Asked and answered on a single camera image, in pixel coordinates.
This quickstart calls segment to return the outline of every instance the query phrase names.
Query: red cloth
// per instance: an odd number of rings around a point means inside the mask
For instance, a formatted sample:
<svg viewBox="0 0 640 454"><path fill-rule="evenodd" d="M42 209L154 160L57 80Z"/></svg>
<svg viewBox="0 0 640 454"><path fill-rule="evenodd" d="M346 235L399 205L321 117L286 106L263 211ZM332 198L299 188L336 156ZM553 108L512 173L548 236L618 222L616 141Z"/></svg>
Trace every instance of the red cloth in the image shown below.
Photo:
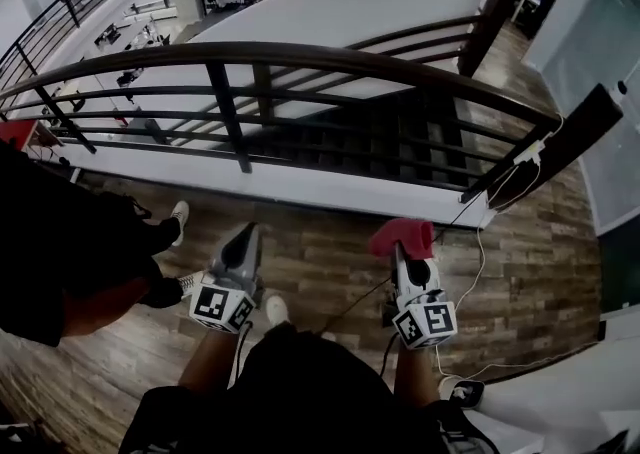
<svg viewBox="0 0 640 454"><path fill-rule="evenodd" d="M387 221L369 240L369 252L388 257L401 242L412 260L433 258L433 223L419 219L398 218Z"/></svg>

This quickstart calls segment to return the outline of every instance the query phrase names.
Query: shoe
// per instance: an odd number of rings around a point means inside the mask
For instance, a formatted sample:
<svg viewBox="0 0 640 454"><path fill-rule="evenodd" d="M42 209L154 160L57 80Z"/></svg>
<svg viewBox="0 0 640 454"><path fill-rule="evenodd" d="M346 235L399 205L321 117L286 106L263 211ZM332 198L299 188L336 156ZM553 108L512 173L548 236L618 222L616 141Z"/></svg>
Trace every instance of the shoe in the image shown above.
<svg viewBox="0 0 640 454"><path fill-rule="evenodd" d="M189 276L178 278L178 281L180 282L180 287L182 287L182 299L184 299L193 294L196 284L213 283L214 280L206 271L198 271Z"/></svg>
<svg viewBox="0 0 640 454"><path fill-rule="evenodd" d="M172 246L180 246L184 239L184 225L187 224L187 219L189 219L189 204L185 201L179 201L173 208L171 217L176 218L180 222L180 235L173 241Z"/></svg>
<svg viewBox="0 0 640 454"><path fill-rule="evenodd" d="M267 319L271 323L271 327L275 328L278 324L289 322L289 310L287 304L280 296L271 296L267 299Z"/></svg>

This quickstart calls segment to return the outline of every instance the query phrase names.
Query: person's forearm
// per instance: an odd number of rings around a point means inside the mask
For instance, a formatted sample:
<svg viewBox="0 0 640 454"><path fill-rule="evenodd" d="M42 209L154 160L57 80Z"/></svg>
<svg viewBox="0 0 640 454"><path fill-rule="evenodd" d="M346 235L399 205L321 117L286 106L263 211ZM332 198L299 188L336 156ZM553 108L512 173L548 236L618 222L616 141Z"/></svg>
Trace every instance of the person's forearm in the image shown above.
<svg viewBox="0 0 640 454"><path fill-rule="evenodd" d="M126 314L149 289L146 278L137 278L89 298L79 299L65 294L62 336L90 335L108 326Z"/></svg>
<svg viewBox="0 0 640 454"><path fill-rule="evenodd" d="M189 360L178 385L203 397L226 391L237 344L238 335L210 330Z"/></svg>
<svg viewBox="0 0 640 454"><path fill-rule="evenodd" d="M394 393L412 408L423 408L440 399L428 349L409 351L400 346Z"/></svg>

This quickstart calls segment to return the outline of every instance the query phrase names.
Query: wooden floor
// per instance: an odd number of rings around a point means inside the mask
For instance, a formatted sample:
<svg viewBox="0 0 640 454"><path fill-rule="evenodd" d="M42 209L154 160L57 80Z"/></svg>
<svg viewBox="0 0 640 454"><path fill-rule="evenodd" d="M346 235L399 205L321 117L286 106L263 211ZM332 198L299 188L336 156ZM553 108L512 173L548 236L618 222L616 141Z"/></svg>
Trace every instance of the wooden floor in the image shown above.
<svg viewBox="0 0 640 454"><path fill-rule="evenodd" d="M549 103L537 77L519 63L524 39L503 30L477 77ZM501 128L518 131L516 124ZM191 204L184 244L158 257L168 275L204 267L219 236L238 222L260 222L261 273L269 292L288 301L303 328L319 328L388 276L386 261L367 254L381 218L255 203L151 184L86 176L92 187L131 194L167 216L178 199ZM445 372L471 375L488 363L527 364L565 353L595 337L600 259L577 165L496 218L482 233L487 263L458 313L459 335L440 349ZM474 232L449 231L435 247L449 295L469 288L480 265ZM391 331L381 329L388 289L373 294L332 328L337 341L379 369ZM245 354L266 330L256 314ZM0 398L20 419L42 418L72 452L111 453L143 393L174 384L204 330L183 304L155 311L136 306L95 335L66 339L54 350L0 332ZM387 373L391 381L392 355ZM495 378L521 368L492 368Z"/></svg>

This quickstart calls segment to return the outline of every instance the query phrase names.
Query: metal railing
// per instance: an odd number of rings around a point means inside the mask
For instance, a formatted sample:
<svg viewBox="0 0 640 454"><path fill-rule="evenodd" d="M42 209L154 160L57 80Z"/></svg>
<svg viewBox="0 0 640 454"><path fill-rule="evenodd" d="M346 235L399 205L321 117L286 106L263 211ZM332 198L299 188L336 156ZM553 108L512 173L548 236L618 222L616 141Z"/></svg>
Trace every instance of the metal railing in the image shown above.
<svg viewBox="0 0 640 454"><path fill-rule="evenodd" d="M55 0L0 58L0 89L38 75L60 44L105 1Z"/></svg>
<svg viewBox="0 0 640 454"><path fill-rule="evenodd" d="M45 87L62 83L71 79L101 74L106 72L119 72L131 68L152 68L166 66L202 65L202 71L210 80L210 85L193 86L152 86L130 87L123 89L108 89L79 93L68 96L51 97ZM226 65L251 65L253 68L254 82L248 86L231 86L227 74ZM467 132L469 135L485 136L512 148L504 158L477 151L468 146L449 144L420 137L411 133L400 131L380 132L362 128L354 128L336 123L318 122L313 119L292 119L278 116L277 106L284 102L304 102L322 104L331 108L331 111L339 111L340 115L362 115L376 113L379 115L398 115L398 111L381 104L378 97L354 98L344 95L321 93L315 89L292 90L274 86L273 76L283 72L272 72L272 67L284 67L287 70L311 69L319 72L340 73L355 79L373 78L389 83L406 85L410 90L420 93L447 94L464 100L475 102L492 108L497 115L508 115L519 118L532 125L531 130L524 137L516 137L504 132L499 132L481 124L458 119L455 114L447 115L441 111L433 111L419 104L407 104L402 114L412 117L420 122L429 122L458 131ZM21 105L4 107L0 109L3 116L7 113L30 107L40 108L46 106L57 117L60 126L50 130L64 143L81 143L88 150L95 152L96 147L133 148L139 150L151 150L159 152L186 153L206 155L234 159L239 162L243 172L251 172L254 162L265 164L279 164L295 167L327 169L322 161L315 163L303 163L294 156L267 157L256 155L251 150L256 146L269 146L285 149L292 153L314 153L331 157L343 157L351 160L376 162L384 165L397 165L399 167L413 168L426 172L439 172L452 175L457 181L467 182L467 185L443 183L428 178L406 178L402 175L385 177L389 180L400 180L413 184L427 185L463 191L465 199L471 199L479 192L486 190L496 182L511 166L513 158L521 153L536 139L558 128L559 120L551 112L545 112L533 105L527 104L519 97L512 96L508 92L494 88L490 85L474 81L452 72L438 70L415 62L403 61L397 58L370 54L366 52L335 49L318 46L307 46L284 43L259 43L259 42L224 42L186 44L130 51L100 58L91 59L60 68L52 72L42 74L28 81L23 81L11 89L0 92L0 99L11 99L22 93L35 91L40 100L23 103ZM64 114L58 104L65 101L78 101L109 98L115 96L132 95L183 95L215 97L219 113L200 111L87 111ZM257 99L258 115L238 114L239 102L247 97ZM127 118L172 118L179 120L200 120L221 122L226 134L212 134L202 132L182 132L176 130L147 130L129 128L107 128L104 126L78 126L74 121L80 119L104 119L117 118L125 115ZM18 118L42 120L41 115ZM414 155L406 156L404 151L398 153L374 153L373 151L356 150L349 147L336 147L315 142L302 141L274 141L260 136L243 133L242 124L257 125L262 127L280 127L293 129L309 129L322 133L341 133L366 140L367 143L384 142L397 146L413 149ZM136 135L147 136L149 143L129 141L113 141L107 135ZM210 150L193 149L188 147L176 147L168 144L153 144L153 138L183 138L189 140L205 140L216 143L217 146ZM429 158L419 157L415 154L424 150L435 150L447 157L462 157L462 164L447 164L437 162ZM491 165L486 171L469 169L465 158L483 161ZM329 171L346 172L336 168ZM356 170L349 173L362 174Z"/></svg>

